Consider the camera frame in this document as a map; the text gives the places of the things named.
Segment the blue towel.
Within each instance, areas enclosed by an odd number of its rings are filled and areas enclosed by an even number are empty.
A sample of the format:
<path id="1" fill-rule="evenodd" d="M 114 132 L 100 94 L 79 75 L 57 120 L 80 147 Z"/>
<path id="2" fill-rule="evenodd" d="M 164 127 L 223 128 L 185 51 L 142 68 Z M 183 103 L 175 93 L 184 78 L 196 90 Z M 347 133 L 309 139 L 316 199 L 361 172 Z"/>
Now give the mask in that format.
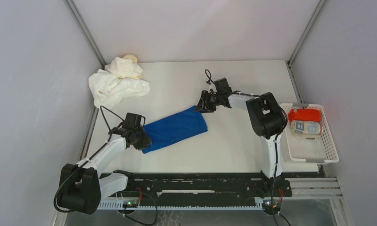
<path id="1" fill-rule="evenodd" d="M 184 111 L 172 114 L 144 126 L 151 144 L 142 152 L 159 150 L 185 139 L 208 131 L 208 126 L 200 112 L 192 106 Z"/>

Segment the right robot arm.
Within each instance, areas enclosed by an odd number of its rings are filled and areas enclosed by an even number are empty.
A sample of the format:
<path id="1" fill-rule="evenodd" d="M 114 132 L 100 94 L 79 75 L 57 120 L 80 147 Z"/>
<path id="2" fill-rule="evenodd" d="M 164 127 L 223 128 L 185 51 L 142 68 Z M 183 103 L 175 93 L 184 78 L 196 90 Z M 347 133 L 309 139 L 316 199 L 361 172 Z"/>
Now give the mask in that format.
<path id="1" fill-rule="evenodd" d="M 201 92 L 196 112 L 213 113 L 218 106 L 247 111 L 253 131 L 261 138 L 264 156 L 261 173 L 261 190 L 267 196 L 279 191 L 283 179 L 280 160 L 281 135 L 288 124 L 288 117 L 271 92 L 253 95 L 213 90 Z"/>

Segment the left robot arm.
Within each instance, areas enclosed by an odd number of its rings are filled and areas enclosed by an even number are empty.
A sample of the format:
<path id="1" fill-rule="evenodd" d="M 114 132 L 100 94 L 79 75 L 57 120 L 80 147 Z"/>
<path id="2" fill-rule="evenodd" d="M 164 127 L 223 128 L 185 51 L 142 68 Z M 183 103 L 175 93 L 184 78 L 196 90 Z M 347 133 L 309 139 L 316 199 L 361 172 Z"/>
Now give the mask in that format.
<path id="1" fill-rule="evenodd" d="M 116 192 L 124 196 L 135 193 L 136 184 L 126 173 L 113 172 L 102 178 L 101 174 L 128 147 L 142 150 L 151 140 L 142 126 L 134 129 L 115 127 L 108 140 L 89 158 L 76 164 L 66 164 L 61 169 L 59 187 L 53 199 L 54 208 L 63 213 L 94 213 L 101 200 Z"/>

